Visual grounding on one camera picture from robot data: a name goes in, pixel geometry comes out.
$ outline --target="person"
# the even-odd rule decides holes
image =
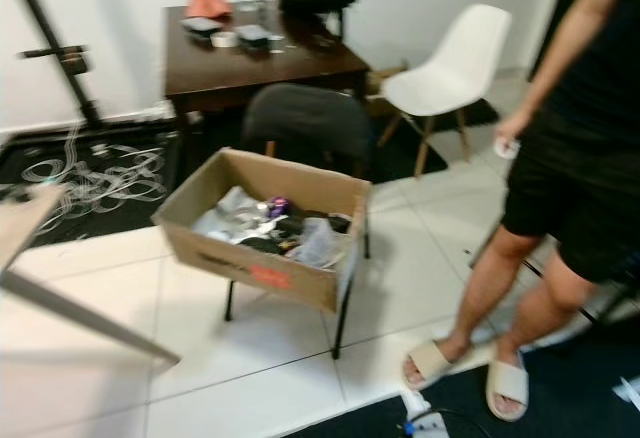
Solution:
[[[599,283],[640,256],[640,0],[575,0],[526,97],[495,134],[502,144],[521,141],[501,224],[453,331],[409,352],[402,373],[413,389],[445,374],[551,234],[558,246],[544,277],[521,298],[489,364],[487,404],[515,421],[528,405],[519,349],[567,324]]]

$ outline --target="foot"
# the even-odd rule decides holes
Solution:
[[[503,343],[498,341],[498,346],[496,350],[496,360],[507,363],[509,365],[521,367],[520,360],[518,359],[518,351],[510,346],[505,346]],[[507,398],[506,396],[502,396],[499,394],[494,394],[494,401],[496,404],[496,408],[505,414],[511,415],[517,411],[522,410],[524,405],[518,401],[512,400],[511,398]]]
[[[458,361],[469,351],[469,348],[471,348],[470,341],[454,340],[452,338],[445,338],[435,343],[440,349],[442,356],[444,356],[449,363]],[[424,377],[420,374],[420,371],[410,356],[407,356],[404,363],[402,363],[402,372],[407,378],[407,381],[413,385],[417,385],[424,380]]]

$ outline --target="man's arm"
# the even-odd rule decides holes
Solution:
[[[565,70],[602,29],[618,0],[575,0],[560,22],[551,46],[518,111],[498,127],[504,142],[515,138],[529,123]]]

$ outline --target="white wall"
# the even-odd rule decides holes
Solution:
[[[95,70],[80,79],[105,116],[161,97],[162,7],[187,0],[42,0],[63,44],[87,44]],[[513,13],[502,67],[528,66],[555,0],[361,0],[348,12],[348,44],[372,66],[423,61],[464,7],[484,2]],[[21,0],[0,0],[0,132],[73,119],[75,104],[47,58],[16,53],[44,46]]]

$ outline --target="orange label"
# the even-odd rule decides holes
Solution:
[[[254,279],[275,288],[291,288],[289,275],[281,271],[276,271],[271,268],[265,268],[264,266],[251,265],[251,275]]]

